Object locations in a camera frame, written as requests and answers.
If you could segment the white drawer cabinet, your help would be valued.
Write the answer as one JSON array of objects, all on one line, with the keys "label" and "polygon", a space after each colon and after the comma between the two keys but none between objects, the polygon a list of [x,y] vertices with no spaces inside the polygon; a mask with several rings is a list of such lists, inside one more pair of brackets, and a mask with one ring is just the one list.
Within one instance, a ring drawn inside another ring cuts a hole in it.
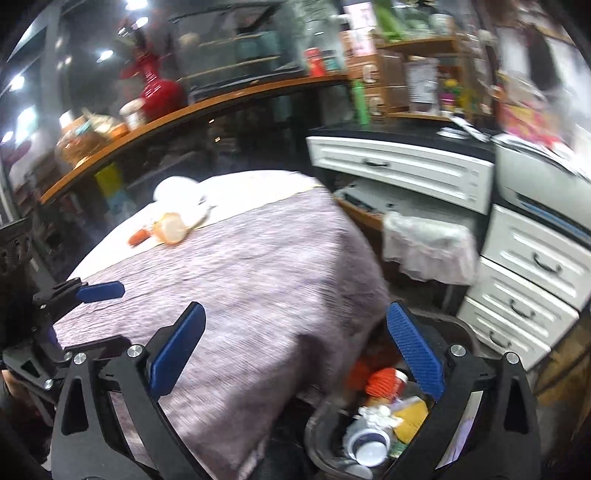
[{"label": "white drawer cabinet", "polygon": [[478,277],[457,314],[481,343],[518,354],[530,370],[589,300],[589,249],[520,213],[492,208]]}]

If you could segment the green spray bottle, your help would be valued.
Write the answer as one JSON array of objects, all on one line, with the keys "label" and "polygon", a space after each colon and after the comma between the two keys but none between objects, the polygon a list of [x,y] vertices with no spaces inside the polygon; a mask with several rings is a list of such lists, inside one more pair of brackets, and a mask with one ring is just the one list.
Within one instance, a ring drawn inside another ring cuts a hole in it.
[{"label": "green spray bottle", "polygon": [[368,126],[370,124],[370,111],[366,102],[365,88],[361,80],[352,81],[352,95],[360,126]]}]

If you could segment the white long desk drawer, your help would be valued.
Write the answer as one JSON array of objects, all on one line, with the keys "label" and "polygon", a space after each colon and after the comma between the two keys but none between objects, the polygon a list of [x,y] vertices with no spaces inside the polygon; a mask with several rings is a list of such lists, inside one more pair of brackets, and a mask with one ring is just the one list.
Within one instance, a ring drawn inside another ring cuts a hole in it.
[{"label": "white long desk drawer", "polygon": [[315,167],[363,177],[487,214],[494,164],[464,154],[360,138],[310,136]]}]

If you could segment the red tin can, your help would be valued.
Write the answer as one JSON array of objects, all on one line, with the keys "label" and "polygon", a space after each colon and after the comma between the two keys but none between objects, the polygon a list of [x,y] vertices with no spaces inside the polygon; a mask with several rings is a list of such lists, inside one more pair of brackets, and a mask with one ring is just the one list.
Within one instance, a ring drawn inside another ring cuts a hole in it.
[{"label": "red tin can", "polygon": [[322,59],[322,51],[317,47],[311,47],[304,51],[305,59],[307,60],[308,73],[311,77],[324,77],[325,73],[324,59]]}]

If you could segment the pink grey tablecloth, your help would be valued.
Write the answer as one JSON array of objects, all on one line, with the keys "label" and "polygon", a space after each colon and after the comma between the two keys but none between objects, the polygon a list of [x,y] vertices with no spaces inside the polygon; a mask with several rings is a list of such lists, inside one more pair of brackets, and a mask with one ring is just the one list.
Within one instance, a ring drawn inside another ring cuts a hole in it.
[{"label": "pink grey tablecloth", "polygon": [[201,183],[211,213],[176,246],[128,246],[145,208],[76,268],[120,281],[122,298],[84,304],[55,327],[65,347],[123,335],[144,344],[192,302],[204,336],[161,407],[216,479],[243,479],[295,396],[335,388],[390,299],[365,236],[318,180],[246,171]]}]

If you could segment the wooden desktop shelf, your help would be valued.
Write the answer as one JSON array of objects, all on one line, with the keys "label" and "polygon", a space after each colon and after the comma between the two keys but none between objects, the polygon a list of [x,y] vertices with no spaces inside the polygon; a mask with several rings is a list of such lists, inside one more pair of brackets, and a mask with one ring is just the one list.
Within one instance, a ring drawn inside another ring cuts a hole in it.
[{"label": "wooden desktop shelf", "polygon": [[391,117],[446,122],[453,115],[472,116],[468,54],[456,35],[385,44],[377,54],[401,64],[406,94],[390,108]]}]

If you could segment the white printer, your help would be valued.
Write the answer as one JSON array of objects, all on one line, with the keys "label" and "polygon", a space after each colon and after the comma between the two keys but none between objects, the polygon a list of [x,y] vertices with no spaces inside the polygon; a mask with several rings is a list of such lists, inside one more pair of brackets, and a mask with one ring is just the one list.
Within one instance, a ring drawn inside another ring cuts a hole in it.
[{"label": "white printer", "polygon": [[548,148],[510,134],[492,138],[500,196],[590,245],[590,179]]}]

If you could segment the white round lid container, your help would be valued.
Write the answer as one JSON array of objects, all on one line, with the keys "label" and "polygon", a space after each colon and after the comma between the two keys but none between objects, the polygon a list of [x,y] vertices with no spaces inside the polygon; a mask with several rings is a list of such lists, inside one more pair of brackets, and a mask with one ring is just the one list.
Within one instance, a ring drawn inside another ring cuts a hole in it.
[{"label": "white round lid container", "polygon": [[346,456],[369,468],[380,466],[388,459],[391,444],[392,438],[386,431],[364,420],[349,425],[342,438]]}]

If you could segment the red vase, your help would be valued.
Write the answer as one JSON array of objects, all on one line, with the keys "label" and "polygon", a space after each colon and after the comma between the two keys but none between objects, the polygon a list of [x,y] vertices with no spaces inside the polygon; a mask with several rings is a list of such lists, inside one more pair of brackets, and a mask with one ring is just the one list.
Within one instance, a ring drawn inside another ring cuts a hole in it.
[{"label": "red vase", "polygon": [[139,75],[143,78],[140,99],[148,122],[171,114],[187,105],[183,87],[176,81],[160,75],[160,57],[150,48],[145,32],[125,22],[118,35],[131,42],[132,59],[122,69],[121,78],[130,79]]}]

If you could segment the yellow snack packet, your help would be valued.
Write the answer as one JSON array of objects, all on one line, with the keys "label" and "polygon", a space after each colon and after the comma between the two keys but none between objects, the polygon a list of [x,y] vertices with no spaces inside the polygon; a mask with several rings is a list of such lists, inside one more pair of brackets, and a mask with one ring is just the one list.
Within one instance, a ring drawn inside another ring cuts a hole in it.
[{"label": "yellow snack packet", "polygon": [[423,399],[417,398],[404,408],[394,411],[393,416],[398,419],[398,424],[394,427],[394,434],[403,443],[410,443],[428,415],[427,403]]}]

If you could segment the bread bun in plastic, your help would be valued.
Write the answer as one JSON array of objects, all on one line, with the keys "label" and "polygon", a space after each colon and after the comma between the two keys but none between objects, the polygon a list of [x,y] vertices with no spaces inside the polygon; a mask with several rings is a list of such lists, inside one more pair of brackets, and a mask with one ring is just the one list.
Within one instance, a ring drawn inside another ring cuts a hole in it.
[{"label": "bread bun in plastic", "polygon": [[176,213],[165,213],[152,225],[152,235],[168,245],[175,245],[183,241],[189,229]]}]

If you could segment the orange ribbed cup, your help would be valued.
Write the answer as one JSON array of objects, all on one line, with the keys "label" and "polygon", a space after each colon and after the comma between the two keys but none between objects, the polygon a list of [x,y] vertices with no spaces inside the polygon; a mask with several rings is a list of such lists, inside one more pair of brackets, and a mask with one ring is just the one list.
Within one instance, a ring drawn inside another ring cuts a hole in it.
[{"label": "orange ribbed cup", "polygon": [[404,390],[408,376],[394,367],[384,368],[370,375],[365,391],[375,398],[394,400]]}]

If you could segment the orange carrot piece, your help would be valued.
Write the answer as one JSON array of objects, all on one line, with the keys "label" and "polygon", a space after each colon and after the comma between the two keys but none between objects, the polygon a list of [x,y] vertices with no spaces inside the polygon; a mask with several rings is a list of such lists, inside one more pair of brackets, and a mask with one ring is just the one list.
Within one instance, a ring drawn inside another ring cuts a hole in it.
[{"label": "orange carrot piece", "polygon": [[150,237],[151,237],[151,231],[147,230],[145,228],[141,228],[129,237],[129,239],[127,240],[127,243],[129,246],[135,247],[137,245],[140,245],[141,243],[143,243],[144,241],[146,241]]}]

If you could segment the black trash bin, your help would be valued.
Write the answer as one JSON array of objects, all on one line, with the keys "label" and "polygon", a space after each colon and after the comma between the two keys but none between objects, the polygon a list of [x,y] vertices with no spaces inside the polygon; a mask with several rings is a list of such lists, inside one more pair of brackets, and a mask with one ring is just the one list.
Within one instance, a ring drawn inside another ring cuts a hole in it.
[{"label": "black trash bin", "polygon": [[321,479],[380,479],[402,456],[434,405],[381,323],[352,377],[322,399],[304,444]]}]

